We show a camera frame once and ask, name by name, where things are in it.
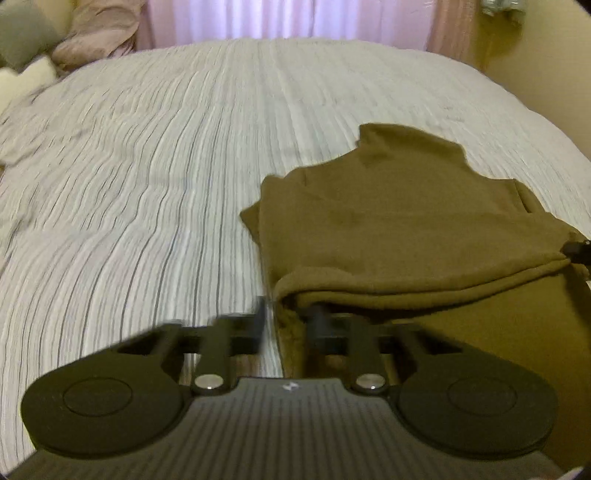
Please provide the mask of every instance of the silver rivet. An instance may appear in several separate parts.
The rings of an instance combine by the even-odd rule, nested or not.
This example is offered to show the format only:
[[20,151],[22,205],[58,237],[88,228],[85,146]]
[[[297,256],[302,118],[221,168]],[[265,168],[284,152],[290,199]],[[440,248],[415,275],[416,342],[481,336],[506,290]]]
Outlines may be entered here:
[[386,384],[386,379],[378,374],[363,374],[357,377],[357,385],[365,390],[375,390]]
[[215,390],[223,385],[223,378],[216,374],[203,374],[195,379],[195,385],[204,390]]

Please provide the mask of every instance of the white striped bedspread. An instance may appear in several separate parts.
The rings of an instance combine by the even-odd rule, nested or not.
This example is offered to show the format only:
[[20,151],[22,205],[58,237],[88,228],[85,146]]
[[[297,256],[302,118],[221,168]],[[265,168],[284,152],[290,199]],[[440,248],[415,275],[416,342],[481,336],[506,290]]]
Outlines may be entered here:
[[[517,178],[591,235],[591,164],[463,64],[324,40],[222,41],[87,66],[0,116],[0,471],[33,447],[19,406],[44,373],[166,320],[204,325],[264,292],[238,214],[261,180],[411,125]],[[281,375],[272,329],[246,372]]]

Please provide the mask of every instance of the wall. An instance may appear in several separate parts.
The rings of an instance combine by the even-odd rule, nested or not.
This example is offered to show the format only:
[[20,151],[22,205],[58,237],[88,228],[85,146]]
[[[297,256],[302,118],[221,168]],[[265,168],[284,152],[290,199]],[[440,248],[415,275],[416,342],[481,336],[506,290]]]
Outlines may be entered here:
[[33,0],[55,31],[65,37],[72,23],[73,0]]
[[574,0],[529,0],[521,31],[480,17],[472,63],[591,158],[591,16]]

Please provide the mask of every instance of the ribbed black surface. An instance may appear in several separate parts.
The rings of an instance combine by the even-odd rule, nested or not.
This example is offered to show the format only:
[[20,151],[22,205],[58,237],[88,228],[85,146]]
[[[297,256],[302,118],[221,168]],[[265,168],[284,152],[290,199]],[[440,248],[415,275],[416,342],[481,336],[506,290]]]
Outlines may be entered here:
[[407,433],[384,400],[353,395],[339,380],[245,378],[228,395],[195,401],[173,432],[144,450],[91,461],[37,452],[10,478],[518,480],[560,474],[541,453],[479,462],[438,452]]

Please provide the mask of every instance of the olive green fabric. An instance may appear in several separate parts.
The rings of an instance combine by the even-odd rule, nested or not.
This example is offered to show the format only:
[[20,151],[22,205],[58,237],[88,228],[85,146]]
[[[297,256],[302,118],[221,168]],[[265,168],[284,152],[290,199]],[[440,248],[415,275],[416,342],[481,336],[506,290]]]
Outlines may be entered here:
[[274,300],[420,309],[477,300],[569,264],[583,239],[515,180],[475,173],[461,146],[362,125],[336,160],[267,177],[242,220]]
[[583,236],[523,184],[476,174],[452,142],[369,124],[349,154],[267,177],[241,217],[287,376],[303,366],[296,307],[388,310],[542,375],[560,402],[546,452],[565,468],[591,458],[588,272],[560,252]]

